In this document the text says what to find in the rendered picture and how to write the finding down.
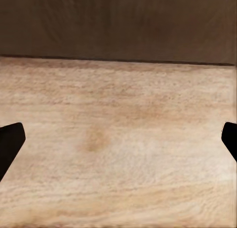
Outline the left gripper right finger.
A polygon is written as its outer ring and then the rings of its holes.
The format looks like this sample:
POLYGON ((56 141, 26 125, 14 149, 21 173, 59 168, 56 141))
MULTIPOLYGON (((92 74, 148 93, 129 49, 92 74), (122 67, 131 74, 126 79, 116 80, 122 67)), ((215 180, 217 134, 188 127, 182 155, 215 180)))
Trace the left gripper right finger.
POLYGON ((237 162, 237 124, 225 123, 221 139, 237 162))

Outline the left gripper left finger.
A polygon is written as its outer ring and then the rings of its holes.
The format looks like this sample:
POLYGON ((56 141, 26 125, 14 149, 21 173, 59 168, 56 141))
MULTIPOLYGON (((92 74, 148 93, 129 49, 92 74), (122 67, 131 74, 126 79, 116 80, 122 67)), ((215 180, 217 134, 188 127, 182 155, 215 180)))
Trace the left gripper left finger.
POLYGON ((0 128, 0 181, 26 140, 22 123, 0 128))

